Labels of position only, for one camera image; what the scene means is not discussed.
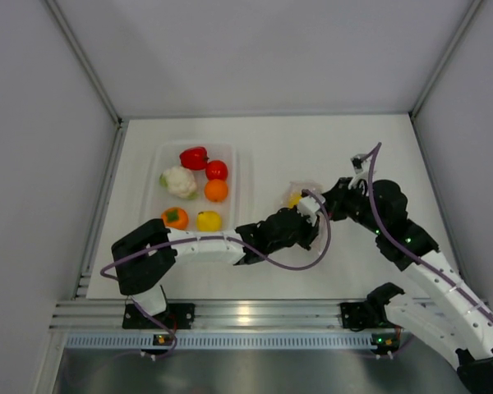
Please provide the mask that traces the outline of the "small yellow fake fruit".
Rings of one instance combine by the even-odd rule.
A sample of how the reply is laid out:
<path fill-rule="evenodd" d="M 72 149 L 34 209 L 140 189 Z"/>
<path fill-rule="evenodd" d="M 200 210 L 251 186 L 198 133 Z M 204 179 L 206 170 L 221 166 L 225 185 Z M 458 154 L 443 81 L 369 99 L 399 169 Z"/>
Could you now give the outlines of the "small yellow fake fruit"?
<path fill-rule="evenodd" d="M 298 205 L 301 198 L 302 194 L 300 192 L 292 192 L 287 198 L 287 207 L 295 207 L 296 205 Z"/>

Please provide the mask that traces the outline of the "clear zip top bag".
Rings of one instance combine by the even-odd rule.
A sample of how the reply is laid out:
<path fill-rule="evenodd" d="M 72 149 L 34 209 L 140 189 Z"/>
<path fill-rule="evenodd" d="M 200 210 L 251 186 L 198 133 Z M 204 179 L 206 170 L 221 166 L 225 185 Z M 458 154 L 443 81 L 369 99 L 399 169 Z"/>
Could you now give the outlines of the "clear zip top bag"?
<path fill-rule="evenodd" d="M 296 207 L 299 203 L 299 200 L 302 198 L 302 191 L 304 189 L 311 191 L 314 195 L 317 196 L 320 196 L 324 192 L 324 187 L 320 183 L 315 181 L 290 181 L 287 189 L 281 194 L 280 197 L 276 199 L 276 209 Z M 315 254 L 320 255 L 325 247 L 327 230 L 323 213 L 319 211 L 318 215 L 319 218 L 317 223 L 319 224 L 319 232 L 317 237 L 313 240 L 311 244 L 311 250 Z"/>

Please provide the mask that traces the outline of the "fake yellow lemon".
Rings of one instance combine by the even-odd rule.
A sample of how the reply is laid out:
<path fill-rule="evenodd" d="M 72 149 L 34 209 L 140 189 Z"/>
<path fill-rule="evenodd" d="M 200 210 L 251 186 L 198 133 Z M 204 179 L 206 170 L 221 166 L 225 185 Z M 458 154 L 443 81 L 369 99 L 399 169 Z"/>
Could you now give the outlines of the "fake yellow lemon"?
<path fill-rule="evenodd" d="M 215 211 L 201 211 L 196 216 L 196 227 L 198 231 L 215 232 L 222 228 L 222 218 Z"/>

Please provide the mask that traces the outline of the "fake orange fruit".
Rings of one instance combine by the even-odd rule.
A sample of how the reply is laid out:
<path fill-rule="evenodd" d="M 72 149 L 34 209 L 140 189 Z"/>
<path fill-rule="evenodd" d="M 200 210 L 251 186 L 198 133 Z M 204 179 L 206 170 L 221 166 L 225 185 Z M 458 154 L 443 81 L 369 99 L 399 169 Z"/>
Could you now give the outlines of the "fake orange fruit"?
<path fill-rule="evenodd" d="M 228 197 L 228 184 L 224 180 L 213 179 L 206 183 L 205 197 L 213 203 L 221 203 Z"/>

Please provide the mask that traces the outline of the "fake red tomato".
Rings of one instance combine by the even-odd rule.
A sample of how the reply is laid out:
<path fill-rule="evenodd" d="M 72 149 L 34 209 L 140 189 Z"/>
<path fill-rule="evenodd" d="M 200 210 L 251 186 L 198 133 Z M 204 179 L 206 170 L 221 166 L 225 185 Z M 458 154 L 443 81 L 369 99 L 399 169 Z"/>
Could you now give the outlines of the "fake red tomato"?
<path fill-rule="evenodd" d="M 209 161 L 205 168 L 205 175 L 209 181 L 228 179 L 228 166 L 221 160 Z"/>

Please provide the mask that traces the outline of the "fake orange bell pepper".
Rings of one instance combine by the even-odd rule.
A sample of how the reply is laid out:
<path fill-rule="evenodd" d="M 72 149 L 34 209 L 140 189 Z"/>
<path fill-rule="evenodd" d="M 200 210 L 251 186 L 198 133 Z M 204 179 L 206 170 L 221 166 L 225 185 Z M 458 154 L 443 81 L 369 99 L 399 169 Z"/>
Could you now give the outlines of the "fake orange bell pepper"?
<path fill-rule="evenodd" d="M 179 207 L 171 207 L 163 211 L 161 219 L 166 227 L 186 230 L 189 225 L 189 217 L 187 212 Z"/>

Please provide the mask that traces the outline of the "fake red bell pepper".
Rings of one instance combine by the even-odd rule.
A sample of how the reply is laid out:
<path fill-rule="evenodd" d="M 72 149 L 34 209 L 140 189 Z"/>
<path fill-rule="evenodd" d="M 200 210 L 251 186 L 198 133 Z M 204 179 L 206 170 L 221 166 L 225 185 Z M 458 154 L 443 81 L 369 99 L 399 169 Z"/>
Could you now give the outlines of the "fake red bell pepper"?
<path fill-rule="evenodd" d="M 209 161 L 207 149 L 203 146 L 185 149 L 180 153 L 179 159 L 183 167 L 192 171 L 205 170 Z"/>

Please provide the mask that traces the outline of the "fake white cauliflower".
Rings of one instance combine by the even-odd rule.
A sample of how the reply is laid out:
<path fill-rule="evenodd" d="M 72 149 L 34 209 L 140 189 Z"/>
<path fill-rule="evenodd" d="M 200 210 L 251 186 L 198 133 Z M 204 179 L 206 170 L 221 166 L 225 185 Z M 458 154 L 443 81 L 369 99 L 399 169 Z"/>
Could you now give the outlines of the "fake white cauliflower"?
<path fill-rule="evenodd" d="M 192 170 L 185 167 L 175 166 L 164 170 L 159 177 L 159 184 L 169 194 L 180 199 L 194 199 L 197 197 L 196 178 Z"/>

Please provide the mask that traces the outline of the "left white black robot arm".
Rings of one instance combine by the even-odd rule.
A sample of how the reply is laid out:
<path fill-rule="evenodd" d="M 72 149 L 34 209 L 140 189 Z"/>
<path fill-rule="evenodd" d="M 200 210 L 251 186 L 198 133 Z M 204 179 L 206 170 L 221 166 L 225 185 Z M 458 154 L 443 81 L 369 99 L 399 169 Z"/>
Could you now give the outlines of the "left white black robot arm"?
<path fill-rule="evenodd" d="M 160 281 L 171 268 L 252 265 L 295 245 L 309 250 L 319 234 L 319 213 L 318 208 L 281 208 L 264 221 L 217 232 L 183 231 L 151 219 L 111 247 L 119 292 L 141 307 L 144 322 L 160 328 L 169 317 Z"/>

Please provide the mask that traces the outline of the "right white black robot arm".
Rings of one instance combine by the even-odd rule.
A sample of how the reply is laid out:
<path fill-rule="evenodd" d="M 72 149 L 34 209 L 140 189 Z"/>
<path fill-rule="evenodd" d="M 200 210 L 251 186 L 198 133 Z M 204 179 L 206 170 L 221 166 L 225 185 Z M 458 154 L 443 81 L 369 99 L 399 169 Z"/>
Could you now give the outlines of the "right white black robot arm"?
<path fill-rule="evenodd" d="M 451 267 L 437 242 L 408 216 L 398 184 L 381 180 L 369 190 L 341 178 L 322 196 L 333 221 L 352 219 L 376 236 L 380 253 L 438 307 L 434 314 L 392 283 L 366 298 L 375 325 L 407 329 L 455 370 L 471 393 L 493 393 L 493 313 Z"/>

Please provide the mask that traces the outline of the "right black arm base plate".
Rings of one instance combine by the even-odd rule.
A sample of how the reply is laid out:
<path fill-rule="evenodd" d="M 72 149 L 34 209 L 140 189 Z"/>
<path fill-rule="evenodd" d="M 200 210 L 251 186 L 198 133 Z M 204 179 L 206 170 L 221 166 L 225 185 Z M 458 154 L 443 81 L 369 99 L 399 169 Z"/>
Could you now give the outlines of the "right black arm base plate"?
<path fill-rule="evenodd" d="M 344 302 L 339 305 L 342 326 L 353 332 L 377 328 L 379 320 L 375 309 L 367 302 Z"/>

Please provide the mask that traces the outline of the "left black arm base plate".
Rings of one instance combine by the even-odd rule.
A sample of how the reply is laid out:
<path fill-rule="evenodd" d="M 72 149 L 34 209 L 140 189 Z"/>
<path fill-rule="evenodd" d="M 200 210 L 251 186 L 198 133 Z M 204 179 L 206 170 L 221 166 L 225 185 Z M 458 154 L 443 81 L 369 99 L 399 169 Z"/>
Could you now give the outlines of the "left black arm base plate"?
<path fill-rule="evenodd" d="M 165 312 L 154 318 L 172 330 L 189 330 L 195 319 L 196 306 L 192 303 L 171 303 Z M 145 317 L 133 304 L 125 305 L 122 328 L 127 330 L 144 330 L 158 328 Z"/>

